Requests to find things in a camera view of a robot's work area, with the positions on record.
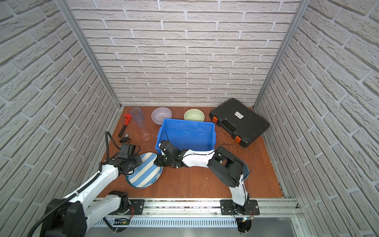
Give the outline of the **blue white striped plate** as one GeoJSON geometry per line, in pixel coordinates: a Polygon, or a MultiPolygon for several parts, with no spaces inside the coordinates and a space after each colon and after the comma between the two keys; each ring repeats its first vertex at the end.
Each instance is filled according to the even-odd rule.
{"type": "Polygon", "coordinates": [[[142,164],[134,170],[133,174],[131,174],[131,175],[127,176],[127,177],[129,177],[129,178],[133,178],[133,177],[139,178],[141,175],[143,175],[145,173],[146,174],[157,174],[157,173],[162,174],[163,167],[157,167],[154,164],[154,161],[156,160],[156,158],[157,158],[157,153],[144,153],[141,156],[142,164]]]}

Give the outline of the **green rimmed white plate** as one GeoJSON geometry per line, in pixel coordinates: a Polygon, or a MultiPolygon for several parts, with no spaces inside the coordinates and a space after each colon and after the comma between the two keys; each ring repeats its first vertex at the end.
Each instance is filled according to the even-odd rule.
{"type": "Polygon", "coordinates": [[[129,178],[127,177],[127,182],[134,188],[137,189],[143,189],[151,186],[153,183],[155,183],[160,178],[160,173],[157,174],[143,174],[139,178],[133,177],[129,178]]]}

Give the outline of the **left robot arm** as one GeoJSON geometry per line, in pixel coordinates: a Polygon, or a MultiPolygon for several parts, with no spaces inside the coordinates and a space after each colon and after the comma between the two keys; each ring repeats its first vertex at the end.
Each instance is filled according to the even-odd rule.
{"type": "Polygon", "coordinates": [[[136,145],[122,144],[119,152],[101,162],[98,171],[78,189],[62,199],[53,199],[28,235],[31,237],[41,226],[41,237],[83,237],[112,212],[133,213],[128,194],[121,191],[111,191],[103,200],[92,202],[119,176],[133,174],[142,164],[139,150],[136,145]]]}

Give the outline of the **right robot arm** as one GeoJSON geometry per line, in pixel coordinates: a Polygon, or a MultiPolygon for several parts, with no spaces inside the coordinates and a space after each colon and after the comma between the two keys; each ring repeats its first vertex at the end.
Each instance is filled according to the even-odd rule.
{"type": "Polygon", "coordinates": [[[216,177],[229,187],[232,194],[232,214],[245,215],[249,194],[244,181],[252,169],[223,146],[210,151],[178,149],[168,140],[159,144],[160,153],[154,164],[158,167],[182,168],[203,167],[210,169],[216,177]]]}

